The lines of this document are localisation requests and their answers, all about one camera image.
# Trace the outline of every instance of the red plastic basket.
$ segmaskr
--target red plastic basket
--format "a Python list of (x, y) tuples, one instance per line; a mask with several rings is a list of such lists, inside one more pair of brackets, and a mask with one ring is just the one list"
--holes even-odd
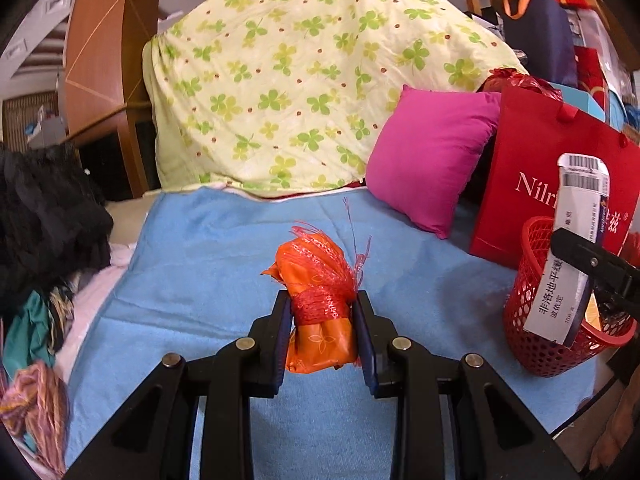
[(511, 351), (529, 372), (541, 377), (561, 374), (605, 348), (623, 346), (636, 332), (636, 321), (629, 316), (605, 324), (602, 332), (582, 320), (575, 342), (568, 349), (523, 330), (542, 277), (553, 224), (552, 218), (543, 216), (533, 217), (524, 224), (522, 259), (502, 316)]

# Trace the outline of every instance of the yellow cloth with green clovers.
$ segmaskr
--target yellow cloth with green clovers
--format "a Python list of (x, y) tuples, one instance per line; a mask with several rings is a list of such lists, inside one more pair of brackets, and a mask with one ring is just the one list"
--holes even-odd
[(207, 0), (143, 67), (162, 187), (263, 197), (361, 179), (403, 84), (472, 92), (524, 70), (447, 0)]

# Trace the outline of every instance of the blue bed sheet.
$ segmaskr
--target blue bed sheet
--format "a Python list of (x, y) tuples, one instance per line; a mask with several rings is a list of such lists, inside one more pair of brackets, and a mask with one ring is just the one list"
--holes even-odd
[[(162, 355), (212, 354), (270, 312), (279, 285), (260, 272), (291, 238), (296, 220), (327, 232), (353, 263), (345, 196), (358, 248), (372, 236), (362, 288), (399, 333), (455, 359), (481, 353), (548, 430), (591, 395), (593, 361), (542, 379), (513, 358), (501, 310), (514, 272), (466, 254), (472, 209), (459, 206), (451, 238), (438, 240), (366, 189), (282, 203), (201, 189), (158, 198), (129, 269), (86, 338), (69, 383), (67, 465)], [(275, 399), (252, 400), (255, 477), (388, 479), (395, 409), (393, 400), (370, 397), (362, 372), (351, 366), (286, 373)], [(196, 453), (192, 478), (198, 463)]]

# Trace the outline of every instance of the metal rivet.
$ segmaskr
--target metal rivet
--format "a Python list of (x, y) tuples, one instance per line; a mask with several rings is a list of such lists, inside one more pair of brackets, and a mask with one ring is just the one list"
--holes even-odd
[(248, 350), (255, 346), (255, 341), (252, 337), (241, 337), (236, 341), (236, 347), (239, 350)]
[(479, 368), (484, 364), (484, 359), (478, 354), (467, 354), (465, 356), (465, 362), (473, 368)]
[(180, 354), (169, 352), (168, 354), (164, 354), (164, 357), (162, 358), (162, 364), (167, 368), (175, 368), (180, 364), (181, 360), (182, 356)]
[(391, 344), (398, 350), (408, 350), (411, 348), (411, 340), (405, 337), (396, 337)]

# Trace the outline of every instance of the magenta cushion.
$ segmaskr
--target magenta cushion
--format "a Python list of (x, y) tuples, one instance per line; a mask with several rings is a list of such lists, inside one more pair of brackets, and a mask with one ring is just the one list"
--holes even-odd
[(367, 165), (367, 187), (419, 228), (447, 238), (460, 193), (494, 134), (497, 92), (431, 92), (404, 85)]

